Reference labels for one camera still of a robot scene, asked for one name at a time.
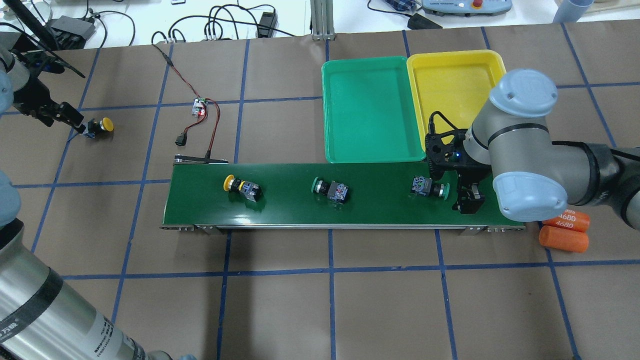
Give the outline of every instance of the power adapter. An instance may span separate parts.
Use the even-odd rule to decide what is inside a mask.
[[[409,18],[409,21],[406,24],[407,28],[411,30],[419,30],[419,29],[442,29],[442,27],[435,22],[425,18],[419,13],[413,14]]]
[[[276,12],[263,12],[262,17],[260,18],[260,25],[268,26],[269,28],[258,27],[258,31],[255,36],[258,38],[272,38],[273,28],[276,27],[277,22],[278,17],[276,16]]]

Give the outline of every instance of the label on robot arm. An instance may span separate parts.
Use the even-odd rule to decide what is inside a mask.
[[[91,359],[111,360],[116,357],[123,342],[126,341],[122,331],[96,311],[93,325],[82,340],[80,349]]]

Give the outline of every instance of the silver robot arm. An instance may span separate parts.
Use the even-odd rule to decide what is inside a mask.
[[[557,96],[546,75],[512,70],[467,131],[464,149],[491,165],[500,211],[528,222],[556,217],[568,204],[607,204],[640,230],[640,148],[552,142],[545,116]]]

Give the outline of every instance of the plastic cup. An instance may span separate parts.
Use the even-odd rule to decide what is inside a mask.
[[[558,7],[554,22],[576,22],[592,4],[593,0],[563,0]]]

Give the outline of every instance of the black connector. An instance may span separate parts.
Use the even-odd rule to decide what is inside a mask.
[[[178,146],[187,145],[187,134],[186,133],[182,133],[182,134],[180,134],[180,136],[175,138],[175,144],[178,145]]]
[[[425,18],[419,13],[413,14],[412,17],[409,18],[409,21],[406,24],[407,28],[411,30],[419,30],[419,29],[442,29],[442,27],[435,22]]]
[[[269,28],[258,27],[258,33],[256,37],[259,38],[271,38],[273,37],[273,28],[276,27],[278,22],[278,17],[275,12],[272,13],[262,13],[262,17],[260,18],[260,25],[268,26]]]

